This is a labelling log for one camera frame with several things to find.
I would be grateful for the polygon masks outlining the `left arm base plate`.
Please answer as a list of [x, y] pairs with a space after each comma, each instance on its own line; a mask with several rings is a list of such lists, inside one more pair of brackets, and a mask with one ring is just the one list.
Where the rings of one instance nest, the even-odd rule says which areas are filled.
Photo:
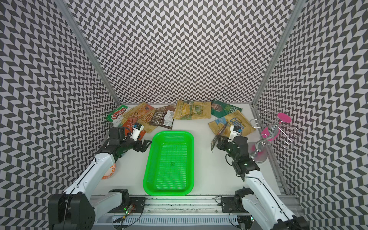
[[127, 203], [120, 205], [117, 208], [112, 209], [111, 211], [109, 211], [109, 213], [125, 213], [128, 211], [128, 208], [130, 206], [132, 207], [131, 211], [133, 213], [142, 213], [145, 208], [145, 202], [146, 202], [145, 197], [142, 197], [142, 196], [131, 197]]

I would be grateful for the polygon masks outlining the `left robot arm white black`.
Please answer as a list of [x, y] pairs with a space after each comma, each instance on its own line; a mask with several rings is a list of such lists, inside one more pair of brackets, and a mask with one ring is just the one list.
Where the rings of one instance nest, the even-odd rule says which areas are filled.
[[90, 230], [104, 214], [115, 208], [129, 208], [127, 189], [113, 189], [98, 200], [91, 200], [93, 191], [105, 173], [129, 150], [145, 152], [152, 141], [139, 139], [144, 126], [136, 123], [112, 127], [109, 138], [97, 152], [82, 175], [63, 193], [54, 194], [48, 202], [48, 221], [51, 230]]

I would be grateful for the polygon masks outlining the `green plastic basket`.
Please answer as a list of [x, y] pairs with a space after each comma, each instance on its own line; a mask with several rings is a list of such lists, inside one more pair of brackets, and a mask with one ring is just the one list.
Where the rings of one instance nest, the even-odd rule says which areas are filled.
[[150, 196], [185, 196], [195, 183], [195, 139], [186, 131], [157, 133], [150, 146], [143, 188]]

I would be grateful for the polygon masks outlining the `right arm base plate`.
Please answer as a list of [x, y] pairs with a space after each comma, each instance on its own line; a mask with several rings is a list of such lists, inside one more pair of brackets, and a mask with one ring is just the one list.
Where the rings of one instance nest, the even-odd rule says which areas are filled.
[[234, 197], [221, 197], [220, 206], [223, 213], [246, 213], [246, 210], [240, 204], [236, 204]]

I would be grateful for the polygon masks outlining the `yellow green Chips bag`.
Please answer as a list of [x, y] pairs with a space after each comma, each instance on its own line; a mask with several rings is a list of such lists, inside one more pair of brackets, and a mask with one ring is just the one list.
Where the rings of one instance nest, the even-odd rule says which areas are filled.
[[196, 120], [211, 118], [211, 102], [177, 101], [174, 119]]

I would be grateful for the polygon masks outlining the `yellow blue Chips bag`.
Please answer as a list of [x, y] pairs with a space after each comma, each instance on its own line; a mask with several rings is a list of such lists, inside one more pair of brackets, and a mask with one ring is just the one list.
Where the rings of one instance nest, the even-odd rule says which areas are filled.
[[226, 125], [225, 129], [220, 134], [224, 137], [230, 136], [231, 126], [239, 126], [242, 131], [241, 136], [243, 137], [246, 137], [247, 135], [255, 131], [255, 128], [253, 128], [250, 125], [250, 122], [246, 119], [246, 117], [239, 110], [210, 122], [209, 128], [215, 135], [217, 135], [220, 133], [220, 131], [223, 129], [225, 125]]

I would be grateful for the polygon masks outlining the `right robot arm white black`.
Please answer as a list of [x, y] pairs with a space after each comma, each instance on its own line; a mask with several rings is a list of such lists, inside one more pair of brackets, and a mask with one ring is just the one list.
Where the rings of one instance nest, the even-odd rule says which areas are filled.
[[291, 211], [266, 182], [259, 166], [248, 151], [248, 139], [236, 136], [232, 140], [219, 136], [217, 148], [232, 158], [231, 166], [245, 182], [234, 194], [238, 210], [251, 214], [263, 230], [308, 230], [303, 216]]

